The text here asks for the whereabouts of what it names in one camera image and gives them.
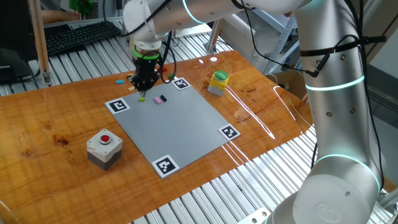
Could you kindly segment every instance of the computer keyboard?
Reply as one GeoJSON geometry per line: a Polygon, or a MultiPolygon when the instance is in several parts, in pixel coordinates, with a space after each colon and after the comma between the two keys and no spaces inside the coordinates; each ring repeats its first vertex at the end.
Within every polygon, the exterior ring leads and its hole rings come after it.
{"type": "Polygon", "coordinates": [[[118,35],[120,32],[112,22],[106,21],[46,36],[47,53],[54,56],[79,45],[118,35]]]}

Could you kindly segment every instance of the red button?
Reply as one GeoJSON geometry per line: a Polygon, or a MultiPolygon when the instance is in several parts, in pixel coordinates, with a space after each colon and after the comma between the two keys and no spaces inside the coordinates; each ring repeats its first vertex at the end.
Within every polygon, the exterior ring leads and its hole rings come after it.
{"type": "Polygon", "coordinates": [[[109,144],[110,141],[111,141],[111,137],[109,137],[107,135],[101,136],[101,144],[109,144]]]}

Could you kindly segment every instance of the emergency stop button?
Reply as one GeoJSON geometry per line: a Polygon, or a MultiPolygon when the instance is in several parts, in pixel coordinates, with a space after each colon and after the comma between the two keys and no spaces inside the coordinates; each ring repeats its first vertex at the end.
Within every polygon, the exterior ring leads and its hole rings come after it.
{"type": "Polygon", "coordinates": [[[103,135],[100,138],[101,144],[103,145],[107,145],[111,142],[111,137],[109,137],[108,135],[103,135]]]}

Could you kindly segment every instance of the white cable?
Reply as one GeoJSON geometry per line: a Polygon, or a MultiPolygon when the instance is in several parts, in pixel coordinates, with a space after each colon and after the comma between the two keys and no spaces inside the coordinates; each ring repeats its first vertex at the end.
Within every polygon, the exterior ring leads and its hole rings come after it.
{"type": "Polygon", "coordinates": [[[277,78],[274,74],[268,73],[268,74],[265,74],[265,75],[272,75],[273,77],[275,77],[275,79],[276,79],[276,85],[278,85],[278,78],[277,78]]]}

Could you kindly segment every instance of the green button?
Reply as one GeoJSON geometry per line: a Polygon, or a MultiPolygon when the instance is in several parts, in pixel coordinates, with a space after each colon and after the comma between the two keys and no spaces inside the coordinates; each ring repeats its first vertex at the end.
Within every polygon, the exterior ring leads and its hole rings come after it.
{"type": "Polygon", "coordinates": [[[214,74],[219,80],[226,80],[228,78],[228,74],[224,71],[217,71],[214,74]]]}

